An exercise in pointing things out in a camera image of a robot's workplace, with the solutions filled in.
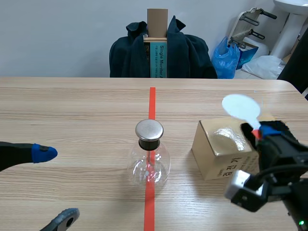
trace sink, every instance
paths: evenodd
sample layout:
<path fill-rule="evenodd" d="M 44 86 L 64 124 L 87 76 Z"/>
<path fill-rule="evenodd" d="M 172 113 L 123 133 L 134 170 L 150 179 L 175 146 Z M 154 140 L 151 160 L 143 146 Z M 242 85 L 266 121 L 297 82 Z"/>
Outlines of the sink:
<path fill-rule="evenodd" d="M 280 59 L 289 55 L 308 16 L 308 0 L 273 0 L 275 5 L 290 13 L 288 21 L 271 52 Z"/>
<path fill-rule="evenodd" d="M 289 13 L 308 15 L 308 0 L 274 0 L 274 3 Z"/>

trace white plastic bag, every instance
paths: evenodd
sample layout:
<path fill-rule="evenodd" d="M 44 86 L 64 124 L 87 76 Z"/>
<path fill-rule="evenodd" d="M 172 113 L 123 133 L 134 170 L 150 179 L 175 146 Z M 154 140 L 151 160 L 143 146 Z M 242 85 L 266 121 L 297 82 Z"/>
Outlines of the white plastic bag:
<path fill-rule="evenodd" d="M 281 61 L 272 55 L 261 56 L 244 64 L 242 70 L 262 79 L 277 79 L 283 70 Z"/>

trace red tape line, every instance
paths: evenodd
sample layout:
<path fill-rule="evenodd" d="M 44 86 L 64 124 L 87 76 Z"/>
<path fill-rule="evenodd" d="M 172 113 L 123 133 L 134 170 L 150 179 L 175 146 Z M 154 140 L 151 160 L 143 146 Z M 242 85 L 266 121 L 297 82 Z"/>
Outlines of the red tape line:
<path fill-rule="evenodd" d="M 149 119 L 155 119 L 156 113 L 156 89 L 150 88 Z M 146 177 L 145 199 L 144 199 L 144 231 L 155 231 L 155 178 L 151 177 L 151 168 L 155 165 L 155 151 L 150 152 L 149 159 L 146 160 L 147 172 L 150 174 Z"/>

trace black cable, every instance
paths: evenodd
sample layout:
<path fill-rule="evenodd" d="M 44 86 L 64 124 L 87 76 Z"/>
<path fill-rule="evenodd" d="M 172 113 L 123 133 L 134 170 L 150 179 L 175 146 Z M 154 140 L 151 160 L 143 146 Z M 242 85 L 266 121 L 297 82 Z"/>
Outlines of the black cable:
<path fill-rule="evenodd" d="M 290 172 L 290 171 L 308 171 L 307 165 L 280 165 L 275 167 L 267 168 L 255 175 L 256 180 L 262 180 L 270 174 L 280 173 L 280 172 Z"/>
<path fill-rule="evenodd" d="M 245 182 L 245 187 L 252 190 L 257 190 L 264 183 L 264 178 L 268 177 L 270 174 L 303 170 L 308 171 L 308 165 L 280 165 L 270 167 L 255 175 L 250 175 L 250 177 Z"/>

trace white paddle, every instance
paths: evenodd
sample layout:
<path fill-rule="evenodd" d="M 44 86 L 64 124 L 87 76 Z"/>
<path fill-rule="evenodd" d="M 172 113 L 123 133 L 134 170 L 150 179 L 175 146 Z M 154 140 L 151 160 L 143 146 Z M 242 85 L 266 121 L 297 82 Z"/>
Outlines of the white paddle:
<path fill-rule="evenodd" d="M 231 116 L 245 120 L 253 130 L 259 130 L 261 124 L 257 117 L 260 115 L 260 106 L 257 102 L 240 94 L 227 95 L 222 100 L 223 109 Z"/>

